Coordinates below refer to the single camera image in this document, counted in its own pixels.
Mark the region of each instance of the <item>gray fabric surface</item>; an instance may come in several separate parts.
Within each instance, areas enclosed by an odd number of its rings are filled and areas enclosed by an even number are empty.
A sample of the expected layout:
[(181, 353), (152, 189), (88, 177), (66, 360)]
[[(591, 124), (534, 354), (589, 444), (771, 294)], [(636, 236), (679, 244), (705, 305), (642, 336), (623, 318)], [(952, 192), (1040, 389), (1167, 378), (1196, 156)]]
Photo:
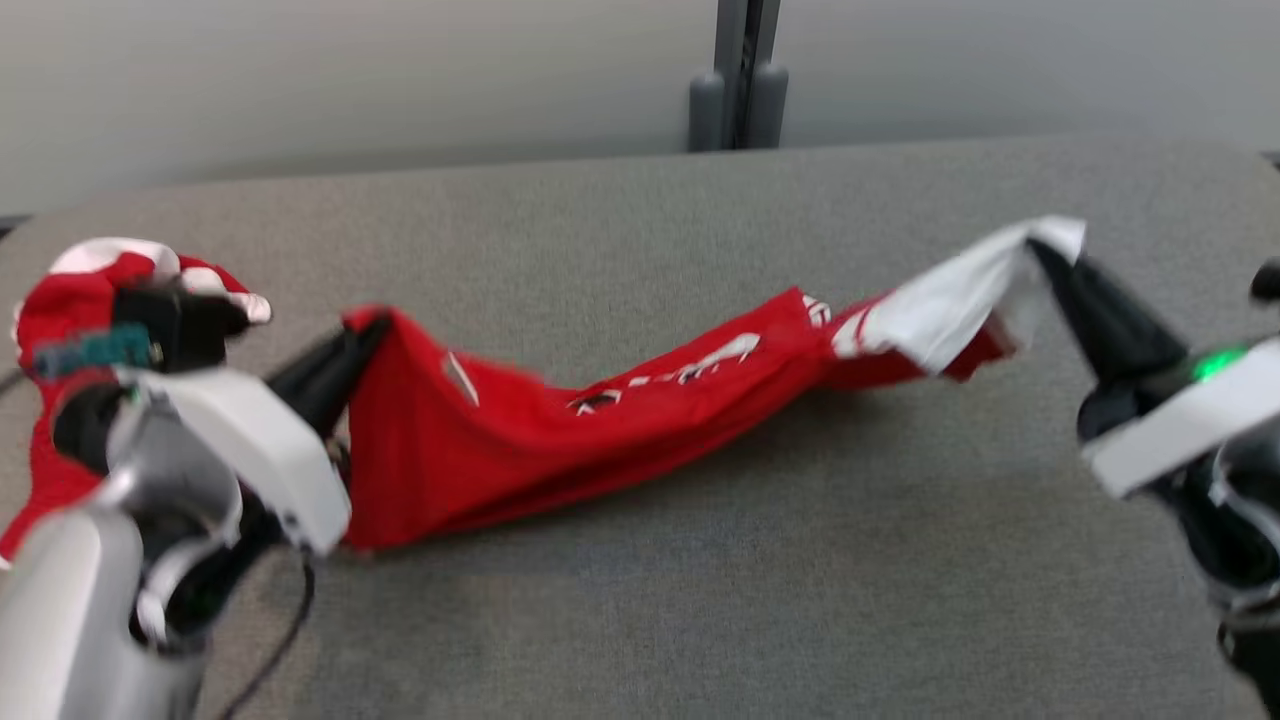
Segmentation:
[[(1044, 213), (1088, 219), (1092, 252), (1190, 337), (1276, 324), (1245, 288), (1280, 250), (1280, 177), (1215, 146), (1114, 137), (136, 192), (0, 243), (0, 304), (70, 243), (134, 236), (273, 300), (275, 323), (234, 352), (248, 369), (380, 300), (454, 346), (585, 383), (791, 283), (836, 305)], [(1256, 715), (1171, 523), (1082, 470), (1085, 388), (1050, 318), (968, 386), (814, 395), (643, 488), (338, 559), (247, 716)], [(0, 519), (26, 493), (35, 407), (31, 388), (0, 401)], [(206, 716), (300, 588), (280, 555), (239, 593)]]

